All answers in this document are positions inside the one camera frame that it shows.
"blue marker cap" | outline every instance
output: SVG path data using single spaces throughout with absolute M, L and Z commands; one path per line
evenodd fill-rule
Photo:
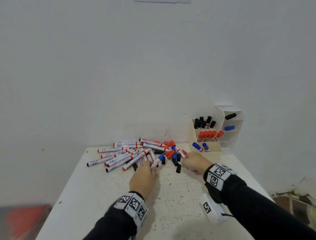
M 162 161 L 162 158 L 165 156 L 165 153 L 163 153 L 163 154 L 161 154 L 159 157 L 158 157 L 158 159 L 160 160 L 160 161 Z
M 196 142 L 194 142 L 192 146 L 195 147 L 199 151 L 202 149 Z
M 178 153 L 176 152 L 176 153 L 172 156 L 172 158 L 177 159 L 177 156 L 178 156 Z
M 233 130 L 235 129 L 235 126 L 227 126 L 227 127 L 224 127 L 224 130 L 225 131 L 229 131 L 229 130 Z
M 208 150 L 208 149 L 209 149 L 209 147 L 208 147 L 208 145 L 207 145 L 206 143 L 203 143 L 202 145 L 203 145 L 203 148 L 204 148 L 205 150 Z

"table top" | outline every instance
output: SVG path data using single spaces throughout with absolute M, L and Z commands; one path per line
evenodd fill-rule
M 189 152 L 187 143 L 177 144 Z M 87 148 L 54 205 L 37 240 L 83 239 L 96 221 L 121 195 L 129 191 L 134 170 L 121 168 L 107 173 L 104 164 L 87 167 L 87 162 L 100 158 L 97 149 Z M 237 171 L 249 187 L 271 199 L 266 191 L 233 155 L 221 155 L 219 163 Z M 137 239 L 253 239 L 234 218 L 212 226 L 199 205 L 207 193 L 202 176 L 182 168 L 176 173 L 171 161 L 159 166 L 157 183 L 147 199 L 148 214 Z

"white wall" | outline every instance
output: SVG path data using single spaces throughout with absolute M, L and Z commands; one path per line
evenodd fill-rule
M 315 7 L 1 1 L 0 205 L 53 204 L 87 146 L 183 142 L 223 102 L 245 111 L 237 157 L 291 188 L 315 168 Z

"person's left arm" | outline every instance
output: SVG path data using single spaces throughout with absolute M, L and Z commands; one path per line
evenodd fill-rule
M 128 240 L 136 235 L 137 226 L 129 213 L 134 212 L 133 207 L 135 207 L 135 214 L 137 212 L 139 216 L 142 216 L 139 205 L 142 204 L 142 201 L 146 201 L 155 186 L 157 168 L 151 169 L 150 164 L 150 161 L 145 161 L 137 168 L 130 180 L 130 194 L 127 193 L 115 201 L 83 240 Z M 117 209 L 114 207 L 116 203 L 121 205 L 125 203 L 126 206 L 124 209 Z

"table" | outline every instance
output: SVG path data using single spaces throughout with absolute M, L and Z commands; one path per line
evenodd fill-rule
M 177 146 L 189 152 L 187 143 Z M 99 148 L 104 147 L 86 149 L 37 240 L 84 238 L 108 207 L 129 191 L 133 168 L 125 172 L 118 168 L 107 173 L 104 164 L 87 167 L 87 162 L 100 157 Z M 221 155 L 219 163 L 236 170 L 249 187 L 271 199 L 233 154 Z M 183 168 L 178 174 L 173 163 L 167 160 L 165 165 L 159 166 L 156 187 L 146 201 L 147 219 L 137 239 L 253 239 L 231 217 L 220 225 L 210 225 L 199 206 L 199 199 L 206 192 L 202 176 Z

